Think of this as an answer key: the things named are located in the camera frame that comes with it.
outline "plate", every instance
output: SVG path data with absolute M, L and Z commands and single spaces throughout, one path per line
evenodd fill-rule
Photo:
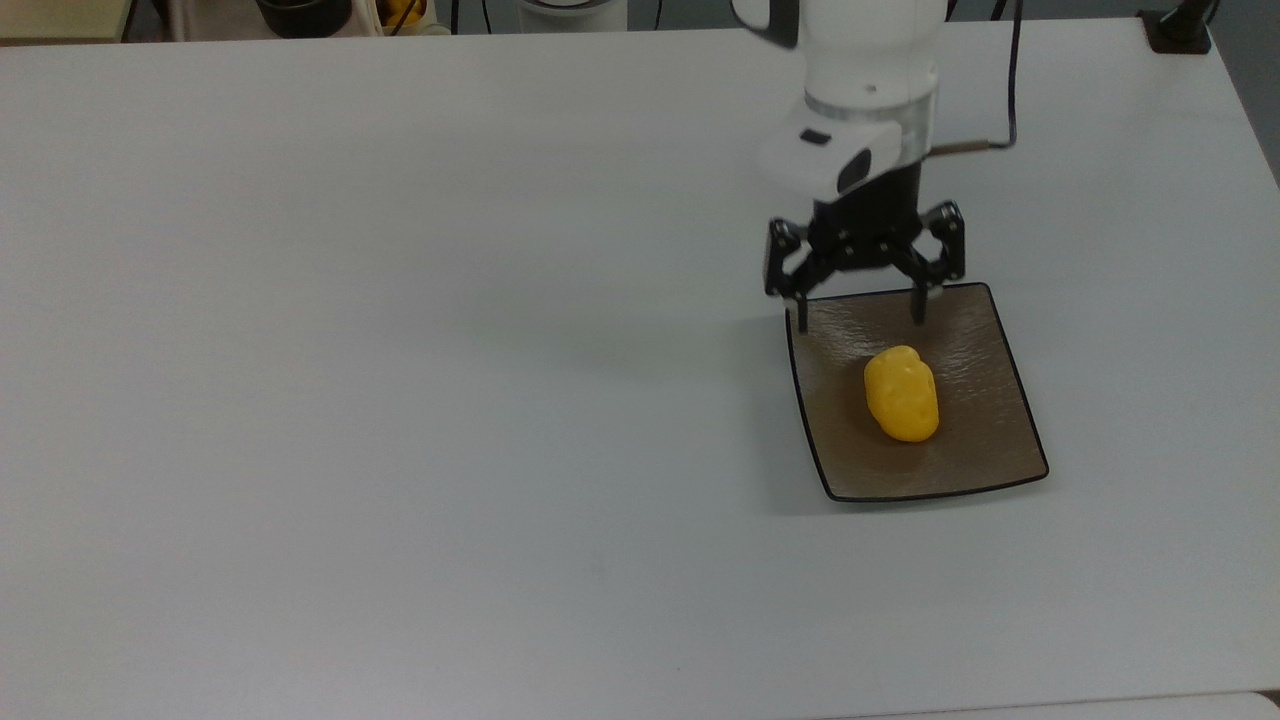
M 809 301 L 809 332 L 787 313 L 800 414 L 832 500 L 924 500 L 1007 488 L 1048 475 L 1021 378 L 984 283 L 948 286 L 911 323 L 910 292 Z M 938 430 L 920 443 L 881 430 L 867 407 L 863 370 L 883 350 L 910 345 L 933 370 Z

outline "yellow toy potato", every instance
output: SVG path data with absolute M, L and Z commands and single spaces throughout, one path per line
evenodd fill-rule
M 902 442 L 923 442 L 938 429 L 938 389 L 933 370 L 914 347 L 890 347 L 867 364 L 867 407 L 884 433 Z

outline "white container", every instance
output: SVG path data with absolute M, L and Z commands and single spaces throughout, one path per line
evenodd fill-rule
M 626 32 L 627 0 L 516 0 L 520 32 Z

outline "plate rim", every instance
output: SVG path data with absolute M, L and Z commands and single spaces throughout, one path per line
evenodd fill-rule
M 782 315 L 782 322 L 786 324 L 787 331 L 787 355 L 791 359 L 791 384 L 796 391 L 796 402 L 800 405 L 800 421 L 804 423 L 805 441 L 809 443 L 809 455 L 813 456 L 814 469 L 818 470 L 818 479 L 822 480 L 822 489 L 826 491 L 827 497 L 836 502 L 904 502 L 913 500 L 936 500 L 940 497 L 960 497 L 965 495 L 977 495 L 982 492 L 991 492 L 997 489 L 1005 489 L 1018 486 L 1025 486 L 1028 483 L 1034 483 L 1037 480 L 1043 480 L 1048 477 L 1048 456 L 1044 455 L 1044 443 L 1041 441 L 1039 428 L 1036 425 L 1036 414 L 1032 413 L 1030 401 L 1027 400 L 1027 388 L 1023 386 L 1023 375 L 1018 372 L 1018 361 L 1014 359 L 1014 348 L 1009 346 L 1009 334 L 1005 332 L 1005 323 L 1000 319 L 1000 309 L 996 307 L 996 297 L 991 292 L 991 286 L 984 282 L 966 282 L 955 283 L 946 286 L 946 290 L 963 288 L 963 287 L 978 287 L 982 288 L 987 296 L 987 304 L 991 306 L 991 314 L 996 319 L 996 329 L 1000 331 L 1000 340 L 1005 345 L 1005 355 L 1009 356 L 1009 366 L 1014 372 L 1014 382 L 1018 383 L 1018 395 L 1023 398 L 1023 409 L 1027 410 L 1027 420 L 1032 425 L 1032 436 L 1036 438 L 1036 450 L 1039 452 L 1041 464 L 1044 465 L 1044 471 L 1038 475 L 1032 475 L 1029 478 L 1018 479 L 1010 483 L 1000 483 L 993 486 L 983 486 L 972 489 L 960 489 L 951 492 L 932 492 L 924 495 L 904 495 L 895 497 L 883 496 L 870 496 L 870 497 L 855 497 L 849 495 L 836 495 L 831 489 L 831 483 L 827 480 L 827 473 L 822 469 L 822 459 L 818 457 L 818 447 L 813 442 L 813 430 L 809 428 L 809 413 L 805 410 L 804 405 L 804 392 L 800 389 L 800 373 L 796 368 L 796 351 L 795 341 L 791 336 L 791 307 L 787 307 L 786 313 Z M 851 292 L 847 295 L 833 295 L 829 297 L 817 297 L 809 300 L 809 304 L 817 302 L 829 302 L 833 300 L 849 300 L 852 297 L 874 297 L 881 295 L 905 295 L 911 292 L 910 288 L 900 290 L 877 290 L 872 292 Z

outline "black mount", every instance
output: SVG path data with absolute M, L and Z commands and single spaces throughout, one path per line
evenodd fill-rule
M 928 292 L 964 277 L 964 218 L 955 202 L 943 202 L 924 215 L 920 163 L 891 170 L 827 205 L 814 202 L 808 228 L 776 218 L 769 223 L 764 252 L 764 292 L 796 302 L 797 327 L 808 332 L 808 297 L 836 272 L 892 265 L 911 278 L 911 319 L 924 323 Z M 929 260 L 914 242 L 928 228 L 942 242 Z M 809 243 L 809 254 L 788 274 L 787 258 Z
M 1213 47 L 1204 14 L 1213 0 L 1185 0 L 1176 10 L 1140 10 L 1147 44 L 1161 55 L 1207 55 Z

